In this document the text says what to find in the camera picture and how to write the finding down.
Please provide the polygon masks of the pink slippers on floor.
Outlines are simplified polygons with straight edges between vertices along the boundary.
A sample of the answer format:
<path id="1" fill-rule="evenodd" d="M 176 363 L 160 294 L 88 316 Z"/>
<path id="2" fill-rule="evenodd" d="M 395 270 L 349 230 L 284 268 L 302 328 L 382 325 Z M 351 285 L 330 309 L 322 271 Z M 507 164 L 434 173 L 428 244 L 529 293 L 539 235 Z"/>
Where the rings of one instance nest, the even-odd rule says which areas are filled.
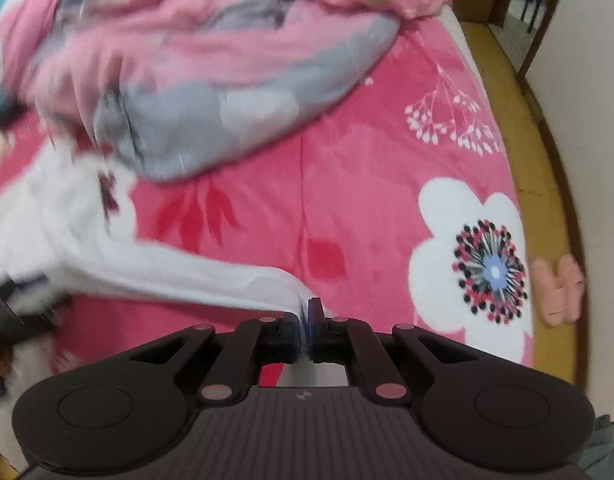
<path id="1" fill-rule="evenodd" d="M 543 323 L 550 327 L 576 323 L 582 315 L 586 280 L 575 257 L 562 255 L 556 268 L 537 258 L 531 261 L 529 271 Z"/>

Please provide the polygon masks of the folded grey clothes stack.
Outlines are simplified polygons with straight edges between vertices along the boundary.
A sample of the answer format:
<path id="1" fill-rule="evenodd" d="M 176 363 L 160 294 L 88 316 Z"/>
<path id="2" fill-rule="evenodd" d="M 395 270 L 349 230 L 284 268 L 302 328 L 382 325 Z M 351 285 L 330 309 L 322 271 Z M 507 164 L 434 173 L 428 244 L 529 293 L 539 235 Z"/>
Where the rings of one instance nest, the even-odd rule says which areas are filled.
<path id="1" fill-rule="evenodd" d="M 614 421 L 609 414 L 595 419 L 592 436 L 577 462 L 594 480 L 614 480 Z"/>

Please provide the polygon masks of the pink floral bed sheet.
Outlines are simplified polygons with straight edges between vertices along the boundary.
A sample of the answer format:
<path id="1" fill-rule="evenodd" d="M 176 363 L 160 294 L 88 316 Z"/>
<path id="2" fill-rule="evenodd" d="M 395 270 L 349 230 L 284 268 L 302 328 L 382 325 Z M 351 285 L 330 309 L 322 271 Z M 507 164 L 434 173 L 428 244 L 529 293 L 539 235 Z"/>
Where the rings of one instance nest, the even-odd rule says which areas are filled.
<path id="1" fill-rule="evenodd" d="M 299 172 L 299 278 L 328 314 L 531 363 L 511 169 L 451 10 L 403 29 L 328 114 L 238 162 L 272 150 L 274 170 Z"/>

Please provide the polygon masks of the pink grey blue duvet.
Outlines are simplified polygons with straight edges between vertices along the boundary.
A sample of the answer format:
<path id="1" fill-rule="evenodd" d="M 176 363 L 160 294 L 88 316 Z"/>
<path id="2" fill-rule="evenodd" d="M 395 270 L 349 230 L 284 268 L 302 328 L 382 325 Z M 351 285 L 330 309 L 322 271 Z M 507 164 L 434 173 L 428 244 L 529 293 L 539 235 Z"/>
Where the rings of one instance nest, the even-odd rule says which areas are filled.
<path id="1" fill-rule="evenodd" d="M 449 0 L 0 0 L 0 119 L 35 110 L 177 180 L 343 99 L 400 26 Z"/>

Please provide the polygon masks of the white shirt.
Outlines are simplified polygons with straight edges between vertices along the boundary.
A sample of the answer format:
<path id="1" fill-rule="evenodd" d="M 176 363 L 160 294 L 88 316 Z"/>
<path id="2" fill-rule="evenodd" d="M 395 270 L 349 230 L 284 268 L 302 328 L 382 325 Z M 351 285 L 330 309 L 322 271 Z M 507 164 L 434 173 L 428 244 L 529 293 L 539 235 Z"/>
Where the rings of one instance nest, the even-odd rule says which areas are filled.
<path id="1" fill-rule="evenodd" d="M 0 153 L 0 281 L 46 278 L 54 328 L 5 352 L 0 454 L 27 463 L 15 403 L 56 373 L 194 323 L 249 311 L 304 316 L 300 177 L 278 150 L 177 182 L 139 177 L 64 139 Z"/>

